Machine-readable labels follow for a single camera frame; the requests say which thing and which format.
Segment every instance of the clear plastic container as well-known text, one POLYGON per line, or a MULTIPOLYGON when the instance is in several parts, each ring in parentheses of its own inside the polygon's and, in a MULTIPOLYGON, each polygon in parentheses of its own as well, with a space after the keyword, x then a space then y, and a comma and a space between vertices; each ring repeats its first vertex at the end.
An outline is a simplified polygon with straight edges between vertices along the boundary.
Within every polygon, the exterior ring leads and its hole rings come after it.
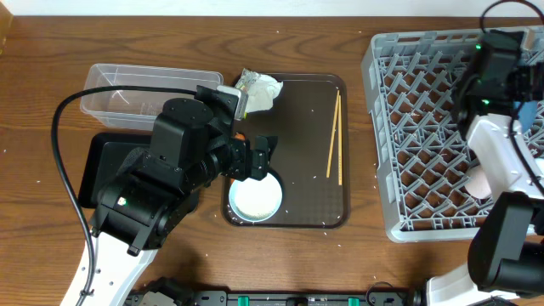
MULTIPOLYGON (((196 85, 215 89, 222 84, 223 76, 212 71, 96 64, 88 73, 85 89, 136 85, 196 90, 196 85)), ((118 90, 85 96, 80 108, 110 128, 151 131, 155 118, 162 111, 162 105, 169 99, 184 96, 187 95, 118 90)))

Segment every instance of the green light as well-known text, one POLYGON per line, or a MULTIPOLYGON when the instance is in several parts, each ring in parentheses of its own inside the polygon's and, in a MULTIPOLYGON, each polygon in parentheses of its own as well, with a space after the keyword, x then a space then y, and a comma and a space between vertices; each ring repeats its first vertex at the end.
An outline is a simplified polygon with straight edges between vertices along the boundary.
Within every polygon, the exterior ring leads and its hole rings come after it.
POLYGON ((125 199, 124 197, 120 197, 119 200, 117 201, 117 204, 121 206, 125 206, 127 205, 127 199, 125 199))

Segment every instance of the cable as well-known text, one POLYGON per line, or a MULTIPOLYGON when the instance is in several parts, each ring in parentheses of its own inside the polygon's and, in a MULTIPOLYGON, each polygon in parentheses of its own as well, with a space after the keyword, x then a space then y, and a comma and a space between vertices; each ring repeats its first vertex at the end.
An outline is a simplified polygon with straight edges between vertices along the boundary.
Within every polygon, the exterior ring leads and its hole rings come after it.
POLYGON ((510 124, 508 124, 508 135, 510 135, 510 141, 512 142, 512 146, 516 151, 516 154, 518 155, 518 159, 524 165, 525 171, 527 171, 527 173, 529 174, 530 180, 535 184, 536 188, 544 196, 544 187, 542 187, 539 178, 536 177, 533 169, 531 169, 529 163, 527 162, 527 160, 525 160, 524 155, 521 153, 518 142, 516 141, 516 135, 518 135, 518 133, 513 131, 513 123, 518 120, 519 112, 521 111, 521 108, 524 106, 524 104, 525 101, 520 102, 518 108, 512 114, 512 119, 510 119, 510 124))
MULTIPOLYGON (((368 290, 366 291, 365 293, 365 300, 366 302, 370 305, 370 306, 375 306, 375 304, 368 298, 371 293, 372 293, 372 289, 375 287, 375 286, 379 286, 379 285, 387 285, 387 286, 390 286, 391 288, 394 288, 393 285, 389 284, 388 282, 386 281, 379 281, 379 282, 375 282, 374 285, 372 285, 370 288, 368 288, 368 290)), ((396 292, 397 296, 400 298, 400 300, 404 300, 403 297, 400 296, 400 294, 398 292, 396 292)))
POLYGON ((544 25, 544 14, 533 3, 530 3, 530 2, 525 1, 525 0, 500 0, 500 1, 497 1, 497 2, 495 2, 493 4, 491 4, 488 8, 485 9, 485 11, 482 13, 482 15, 479 16, 479 28, 482 30, 482 32, 484 34, 487 33, 487 31, 485 30, 485 26, 484 26, 485 15, 487 14, 487 12, 490 11, 490 9, 493 9, 495 6, 497 6, 499 4, 502 4, 502 3, 519 3, 519 4, 524 4, 524 5, 528 6, 528 7, 530 7, 531 9, 533 9, 536 12, 536 14, 538 14, 538 17, 540 17, 541 22, 544 25))
POLYGON ((57 163, 57 168, 59 169, 62 183, 64 184, 66 191, 68 191, 68 196, 70 197, 71 203, 74 209, 76 210, 77 217, 79 218, 79 222, 81 223, 81 226, 83 228, 83 234, 85 235, 85 241, 87 242, 87 248, 88 248, 89 269, 88 269, 87 281, 85 282, 85 287, 81 291, 79 299, 77 300, 77 304, 76 304, 77 306, 82 305, 83 301, 85 300, 85 297, 93 293, 93 291, 91 290, 91 285, 93 284, 96 254, 94 254, 93 241, 91 239, 91 233, 89 231, 87 220, 85 219, 85 215, 83 214, 81 205, 77 201, 76 193, 74 192, 74 189, 71 186, 70 180, 68 179, 68 174, 66 173, 66 170, 65 170, 64 163, 62 162, 62 158, 60 157, 59 136, 58 136, 60 115, 62 114, 62 110, 70 102, 72 102, 75 99, 79 99, 89 94, 103 93, 106 91, 114 91, 114 90, 134 90, 134 91, 145 91, 145 92, 156 92, 156 93, 174 93, 174 94, 190 94, 190 95, 196 94, 196 92, 192 90, 178 89, 178 88, 153 88, 153 87, 145 87, 145 86, 124 86, 124 85, 106 86, 101 88, 87 89, 79 93, 74 93, 73 95, 66 98, 64 101, 62 101, 57 107, 57 110, 55 111, 53 115, 53 123, 51 124, 51 145, 53 146, 53 157, 55 162, 57 163))

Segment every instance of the white wall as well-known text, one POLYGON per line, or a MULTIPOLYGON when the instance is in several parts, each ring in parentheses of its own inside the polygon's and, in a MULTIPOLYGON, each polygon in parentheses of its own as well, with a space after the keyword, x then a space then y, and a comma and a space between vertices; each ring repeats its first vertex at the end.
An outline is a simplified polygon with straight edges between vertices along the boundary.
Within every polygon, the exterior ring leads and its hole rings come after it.
MULTIPOLYGON (((479 16, 495 0, 0 0, 14 15, 479 16)), ((542 8, 543 0, 532 0, 542 8)), ((536 16, 504 3, 490 16, 536 16)))

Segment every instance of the green button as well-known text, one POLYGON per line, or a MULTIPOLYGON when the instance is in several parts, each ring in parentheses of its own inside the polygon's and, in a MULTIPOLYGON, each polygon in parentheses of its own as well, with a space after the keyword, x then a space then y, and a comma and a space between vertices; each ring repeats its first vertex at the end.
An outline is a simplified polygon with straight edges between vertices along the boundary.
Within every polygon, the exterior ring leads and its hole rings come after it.
POLYGON ((249 306, 249 297, 238 297, 238 306, 249 306))
POLYGON ((359 299, 357 297, 348 298, 348 306, 359 306, 359 299))

